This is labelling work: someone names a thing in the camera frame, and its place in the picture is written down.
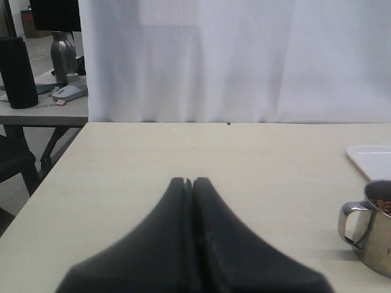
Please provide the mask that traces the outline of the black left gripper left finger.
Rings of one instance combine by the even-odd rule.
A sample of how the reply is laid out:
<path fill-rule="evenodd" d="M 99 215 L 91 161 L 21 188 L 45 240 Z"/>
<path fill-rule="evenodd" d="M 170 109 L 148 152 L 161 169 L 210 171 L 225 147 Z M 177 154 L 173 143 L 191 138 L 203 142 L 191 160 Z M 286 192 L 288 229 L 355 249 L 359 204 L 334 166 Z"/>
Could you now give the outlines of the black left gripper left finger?
<path fill-rule="evenodd" d="M 191 183 L 173 178 L 134 230 L 73 266 L 58 292 L 191 292 Z"/>

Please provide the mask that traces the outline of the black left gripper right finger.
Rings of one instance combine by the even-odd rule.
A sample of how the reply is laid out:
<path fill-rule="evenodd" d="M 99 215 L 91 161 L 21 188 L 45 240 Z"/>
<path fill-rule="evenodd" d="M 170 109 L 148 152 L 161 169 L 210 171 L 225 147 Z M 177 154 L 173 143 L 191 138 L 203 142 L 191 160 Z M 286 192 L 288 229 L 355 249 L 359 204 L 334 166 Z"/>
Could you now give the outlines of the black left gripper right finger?
<path fill-rule="evenodd" d="M 192 190 L 203 292 L 333 292 L 327 278 L 269 245 L 226 205 L 208 178 Z"/>

